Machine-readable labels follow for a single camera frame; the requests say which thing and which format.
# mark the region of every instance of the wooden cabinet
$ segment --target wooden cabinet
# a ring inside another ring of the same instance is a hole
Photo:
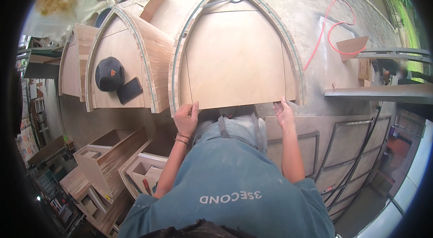
[[[74,153],[92,187],[113,204],[125,189],[118,169],[147,141],[144,127],[131,133],[113,130]]]
[[[126,189],[123,189],[111,204],[95,191],[80,166],[66,175],[60,181],[60,185],[96,229],[108,237],[116,237],[120,225],[133,205]]]

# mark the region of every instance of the orange hose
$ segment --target orange hose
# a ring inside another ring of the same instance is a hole
[[[333,1],[329,4],[328,9],[326,10],[325,19],[324,19],[324,21],[323,21],[322,31],[320,32],[319,40],[317,41],[316,47],[314,48],[313,53],[311,54],[310,59],[308,59],[308,61],[306,62],[306,65],[304,66],[304,70],[306,69],[306,67],[308,66],[308,64],[311,62],[311,59],[313,58],[314,54],[316,54],[317,47],[319,46],[320,39],[322,38],[322,35],[323,35],[323,30],[325,29],[325,24],[326,24],[326,19],[327,19],[327,17],[328,17],[329,9],[331,8],[332,4],[333,4],[334,2],[336,2],[336,1],[337,1],[337,0],[333,0]],[[347,55],[359,54],[361,51],[363,51],[363,50],[365,49],[365,46],[364,46],[361,50],[359,50],[359,51],[351,52],[351,53],[346,53],[346,52],[339,51],[337,48],[335,48],[335,47],[331,44],[331,40],[330,40],[330,38],[329,38],[329,36],[331,35],[331,31],[332,31],[332,29],[333,29],[336,25],[339,25],[339,24],[342,24],[342,23],[345,23],[345,24],[347,24],[347,25],[354,25],[354,24],[355,24],[356,18],[355,18],[355,13],[353,12],[352,7],[350,6],[349,3],[347,3],[347,1],[345,1],[345,0],[342,0],[342,1],[344,1],[344,2],[347,4],[347,6],[349,6],[349,8],[350,8],[350,10],[351,10],[351,12],[352,12],[352,15],[353,15],[353,23],[347,23],[346,21],[340,21],[340,22],[338,22],[338,23],[335,23],[335,24],[334,24],[334,25],[329,29],[329,32],[328,32],[328,43],[329,43],[329,44],[331,45],[331,47],[332,47],[335,51],[337,51],[338,53],[341,53],[341,54],[347,54]]]

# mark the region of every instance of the plywood panel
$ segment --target plywood panel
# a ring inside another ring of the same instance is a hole
[[[341,210],[341,209],[343,209],[343,208],[349,206],[349,204],[353,201],[353,199],[354,199],[355,197],[356,197],[356,196],[353,196],[353,197],[350,197],[350,198],[344,200],[344,201],[341,202],[341,203],[334,204],[334,206],[329,210],[328,214],[331,215],[331,214],[333,214],[333,213],[335,213],[335,212],[338,212],[339,210]]]
[[[260,12],[203,15],[186,58],[189,74],[182,68],[181,77],[189,75],[200,109],[273,102],[285,94],[281,41]]]
[[[378,156],[378,153],[380,152],[380,149],[376,149],[374,151],[371,151],[369,153],[365,153],[361,156],[361,159],[359,160],[358,165],[356,166],[356,169],[353,173],[352,179],[355,179],[359,177],[360,175],[363,175],[365,172],[371,170],[374,163],[376,162],[376,158]]]
[[[338,187],[338,184],[344,179],[352,165],[353,163],[348,163],[330,170],[323,170],[316,181],[316,187],[319,192],[322,192],[333,185]]]
[[[222,0],[210,0],[210,2],[216,2]],[[258,11],[258,8],[249,2],[248,0],[242,0],[238,3],[231,3],[229,1],[215,4],[206,8],[203,8],[203,14],[212,14],[219,12],[232,12],[232,11]]]
[[[361,189],[363,183],[365,182],[365,179],[367,179],[368,175],[364,175],[360,177],[357,180],[351,181],[346,188],[344,189],[343,193],[339,197],[339,199],[347,198],[348,196],[352,195],[353,193],[357,192]]]
[[[364,150],[365,152],[370,151],[383,143],[385,136],[387,134],[388,124],[390,119],[391,118],[389,117],[385,119],[380,119],[376,122],[375,129],[371,134],[367,146],[365,146],[365,150]]]
[[[343,210],[343,211],[340,211],[340,212],[337,212],[337,213],[334,213],[333,215],[330,215],[329,218],[330,218],[331,220],[335,220],[335,219],[337,219],[340,215],[342,215],[343,213],[344,213],[344,210]]]
[[[335,129],[324,167],[343,163],[358,156],[370,123],[339,124]]]
[[[64,94],[72,96],[81,96],[81,91],[78,87],[78,45],[77,36],[71,34],[71,42],[68,47],[63,51],[66,51],[62,57],[64,59],[62,67],[62,92]]]
[[[316,148],[316,137],[300,139],[299,148],[304,163],[305,176],[313,174],[314,166],[314,152]],[[278,169],[281,171],[281,159],[283,156],[283,143],[282,141],[268,143],[267,157],[272,160]]]
[[[119,26],[116,28],[120,30],[121,23],[123,24],[123,28],[126,29],[127,26],[123,22],[119,21],[116,22],[116,24]],[[112,29],[109,28],[107,28],[106,33],[112,32]],[[128,83],[133,78],[138,77],[140,85],[143,88],[147,87],[147,84],[143,80],[142,76],[141,60],[138,58],[139,55],[137,45],[129,30],[122,30],[120,32],[106,36],[100,41],[100,44],[97,47],[92,70],[92,85],[95,97],[93,108],[145,107],[143,93],[133,98],[125,105],[122,105],[119,101],[119,98],[117,97],[116,92],[103,92],[98,89],[94,80],[96,67],[101,60],[110,56],[118,59],[124,67],[125,83]]]

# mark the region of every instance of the forearm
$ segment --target forearm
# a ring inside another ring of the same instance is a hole
[[[177,136],[177,138],[187,142],[187,138],[182,138]],[[158,181],[158,186],[156,187],[156,192],[153,194],[155,198],[160,199],[162,196],[167,194],[175,183],[177,172],[182,165],[185,158],[185,152],[187,145],[180,141],[175,141],[173,149],[170,152],[167,163],[162,170],[161,176]]]
[[[292,124],[283,130],[283,156],[281,169],[283,176],[291,183],[305,178],[304,163],[300,154],[295,125]]]

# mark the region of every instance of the person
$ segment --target person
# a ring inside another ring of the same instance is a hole
[[[220,116],[196,130],[198,107],[182,105],[176,112],[176,141],[156,191],[138,196],[118,237],[180,237],[167,233],[185,234],[202,222],[241,233],[218,237],[335,237],[314,181],[305,178],[294,114],[284,97],[273,106],[283,136],[282,173],[266,157],[264,121],[254,112]]]

